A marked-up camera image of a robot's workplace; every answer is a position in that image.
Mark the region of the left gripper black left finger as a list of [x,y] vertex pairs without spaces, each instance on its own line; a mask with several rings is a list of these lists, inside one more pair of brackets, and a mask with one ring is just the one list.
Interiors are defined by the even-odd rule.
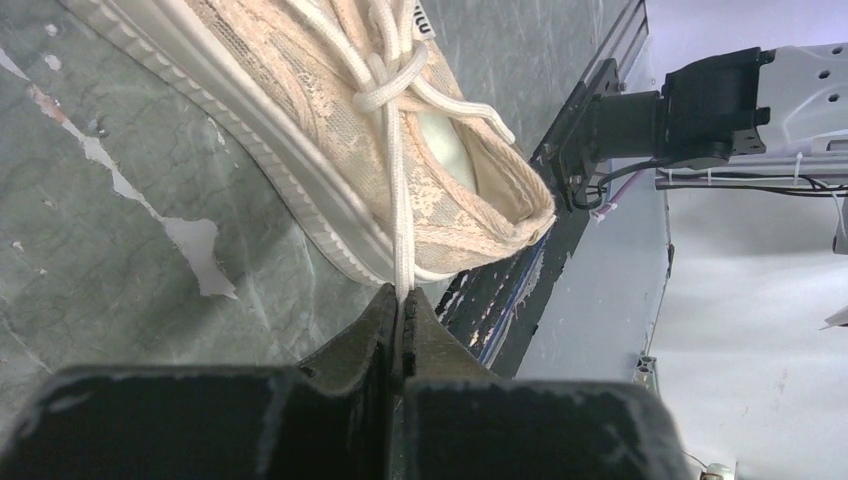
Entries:
[[398,302],[382,286],[312,355],[277,367],[78,366],[1,448],[5,479],[383,479]]

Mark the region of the white shoelace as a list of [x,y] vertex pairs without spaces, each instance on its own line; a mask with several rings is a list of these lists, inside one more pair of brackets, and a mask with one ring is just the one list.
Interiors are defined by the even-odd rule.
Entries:
[[452,99],[425,81],[422,71],[427,66],[430,49],[413,38],[416,30],[412,25],[413,1],[401,1],[399,10],[394,10],[390,1],[369,3],[369,13],[376,21],[383,47],[380,54],[365,56],[314,2],[291,1],[289,5],[340,57],[359,87],[353,95],[354,107],[371,115],[383,134],[390,181],[394,285],[397,300],[402,302],[415,286],[415,227],[398,99],[411,89],[424,103],[451,118],[475,117],[486,121],[509,144],[515,142],[515,135],[493,107]]

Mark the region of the beige canvas sneaker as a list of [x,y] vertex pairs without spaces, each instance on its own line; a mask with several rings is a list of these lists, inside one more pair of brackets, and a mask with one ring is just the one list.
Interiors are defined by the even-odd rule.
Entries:
[[[394,284],[383,134],[352,102],[340,57],[291,1],[71,1],[69,10],[183,93],[250,153],[322,254],[351,279]],[[383,40],[371,1],[312,1],[363,56]],[[422,76],[468,101],[417,1]],[[555,221],[552,195],[484,120],[398,99],[415,235],[415,285],[507,258]]]

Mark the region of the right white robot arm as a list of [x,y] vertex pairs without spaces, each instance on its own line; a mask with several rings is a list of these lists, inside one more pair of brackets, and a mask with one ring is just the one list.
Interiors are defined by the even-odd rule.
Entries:
[[659,91],[598,97],[588,110],[591,159],[633,158],[601,177],[654,168],[705,170],[734,156],[801,145],[847,128],[847,46],[749,48],[666,75]]

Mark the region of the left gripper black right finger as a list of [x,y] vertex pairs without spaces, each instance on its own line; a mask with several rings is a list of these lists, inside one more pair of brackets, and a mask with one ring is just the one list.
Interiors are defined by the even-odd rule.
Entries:
[[484,368],[421,291],[403,306],[408,479],[686,479],[674,422],[633,383],[519,381]]

